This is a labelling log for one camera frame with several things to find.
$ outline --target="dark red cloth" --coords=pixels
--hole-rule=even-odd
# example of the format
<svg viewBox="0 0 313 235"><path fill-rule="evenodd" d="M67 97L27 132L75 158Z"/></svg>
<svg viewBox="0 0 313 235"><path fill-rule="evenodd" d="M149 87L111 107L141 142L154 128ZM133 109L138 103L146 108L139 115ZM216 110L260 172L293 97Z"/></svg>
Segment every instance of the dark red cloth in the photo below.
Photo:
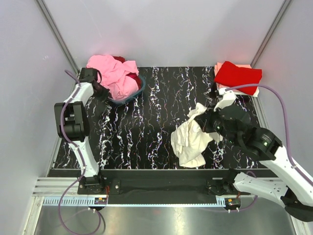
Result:
<svg viewBox="0 0 313 235"><path fill-rule="evenodd" d="M262 78L262 70L240 68L229 61L225 61L215 76L214 81L224 86L235 87L239 85L259 83ZM243 93L253 95L257 87L240 88Z"/></svg>
<svg viewBox="0 0 313 235"><path fill-rule="evenodd" d="M127 76L131 77L132 79L134 79L136 81L136 83L138 85L138 90L140 90L141 89L141 80L140 80L140 78L135 73L129 73Z"/></svg>
<svg viewBox="0 0 313 235"><path fill-rule="evenodd" d="M121 57L121 56L113 56L113 58L115 60L118 60L118 61L122 62L122 63L124 63L126 61L125 58ZM140 80L140 78L135 73L129 73L127 76L131 77L132 79L134 79L136 81L136 83L138 85L138 90L140 90L140 88L141 88L141 80Z"/></svg>
<svg viewBox="0 0 313 235"><path fill-rule="evenodd" d="M118 60L118 61L122 62L122 63L124 63L124 62L126 61L125 58L124 58L124 57L121 57L121 56L113 56L113 58L114 58L115 60Z"/></svg>

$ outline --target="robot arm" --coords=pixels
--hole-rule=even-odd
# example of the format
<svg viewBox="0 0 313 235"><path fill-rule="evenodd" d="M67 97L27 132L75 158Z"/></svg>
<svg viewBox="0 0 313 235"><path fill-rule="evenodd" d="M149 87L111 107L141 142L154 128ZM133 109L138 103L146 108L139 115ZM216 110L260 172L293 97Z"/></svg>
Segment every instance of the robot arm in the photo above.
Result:
<svg viewBox="0 0 313 235"><path fill-rule="evenodd" d="M80 181L78 194L99 193L104 188L104 180L99 171L99 165L94 159L90 144L89 133L90 127L88 122L85 105L91 96L105 99L108 97L109 90L98 84L98 71L95 69L82 68L79 81L76 84L73 93L63 103L54 105L55 120L58 135L66 139L61 131L61 111L64 105L70 100L64 112L64 131L67 137L74 143L68 143L74 152L79 163L81 173L85 167L84 177ZM80 157L78 149L82 153L83 159Z"/></svg>
<svg viewBox="0 0 313 235"><path fill-rule="evenodd" d="M219 195L220 188L224 193L235 190L252 193L281 205L302 221L313 221L313 186L292 166L282 142L270 130L249 124L248 114L232 105L232 91L222 90L222 95L218 108L208 109L195 120L205 132L218 132L241 152L272 170L283 182L267 182L230 169L228 176L218 182L211 192L215 193L217 187ZM312 176L299 164L297 167L312 180Z"/></svg>

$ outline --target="laundry basket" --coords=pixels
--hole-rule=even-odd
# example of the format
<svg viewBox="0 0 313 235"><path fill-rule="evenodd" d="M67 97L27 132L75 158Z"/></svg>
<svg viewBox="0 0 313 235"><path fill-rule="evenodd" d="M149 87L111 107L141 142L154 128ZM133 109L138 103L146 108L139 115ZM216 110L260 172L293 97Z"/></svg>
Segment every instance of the laundry basket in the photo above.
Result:
<svg viewBox="0 0 313 235"><path fill-rule="evenodd" d="M113 100L112 98L108 97L108 99L116 104L116 105L124 105L130 101L132 101L133 99L137 98L142 92L143 92L143 89L145 89L146 87L146 80L144 79L143 76L141 76L140 74L138 75L139 79L141 80L141 89L139 91L137 91L136 93L132 94L131 96L127 97L126 99L124 100Z"/></svg>

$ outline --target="black bracket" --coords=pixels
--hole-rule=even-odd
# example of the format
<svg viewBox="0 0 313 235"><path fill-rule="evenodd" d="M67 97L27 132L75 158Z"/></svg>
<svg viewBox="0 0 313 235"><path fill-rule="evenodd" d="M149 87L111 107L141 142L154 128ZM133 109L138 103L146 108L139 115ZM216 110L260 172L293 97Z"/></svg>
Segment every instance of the black bracket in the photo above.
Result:
<svg viewBox="0 0 313 235"><path fill-rule="evenodd" d="M80 82L89 82L93 87L93 95L100 100L106 100L110 95L110 90L100 85L102 76L99 70L93 68L82 68L79 75Z"/></svg>
<svg viewBox="0 0 313 235"><path fill-rule="evenodd" d="M61 111L65 103L56 103L54 105L55 122L59 137L63 138L61 131ZM83 142L90 133L89 122L86 110L81 101L68 104L64 112L64 130L72 141Z"/></svg>
<svg viewBox="0 0 313 235"><path fill-rule="evenodd" d="M285 210L288 214L303 222L313 221L313 207L303 205L299 202L298 198L290 188L287 190L285 196L282 196L280 199L285 204Z"/></svg>
<svg viewBox="0 0 313 235"><path fill-rule="evenodd" d="M93 177L83 177L79 181L77 194L82 195L97 195L106 194L117 195L119 194L121 181L118 179L106 179L102 176L101 170L98 175Z"/></svg>
<svg viewBox="0 0 313 235"><path fill-rule="evenodd" d="M236 176L240 173L235 169L229 169L228 174L220 180L206 181L206 187L208 194L221 196L224 194L237 194L238 191L234 188L234 182Z"/></svg>

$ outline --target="folded pink towel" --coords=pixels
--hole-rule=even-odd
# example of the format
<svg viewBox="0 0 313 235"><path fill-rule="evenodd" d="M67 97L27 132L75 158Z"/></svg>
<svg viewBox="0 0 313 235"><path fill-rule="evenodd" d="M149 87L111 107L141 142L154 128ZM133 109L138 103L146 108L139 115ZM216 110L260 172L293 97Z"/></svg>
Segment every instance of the folded pink towel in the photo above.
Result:
<svg viewBox="0 0 313 235"><path fill-rule="evenodd" d="M127 76L129 73L139 74L135 61L122 63L111 55L94 55L88 60L86 68L100 71L101 85L110 90L113 100L126 99L138 91L137 82Z"/></svg>

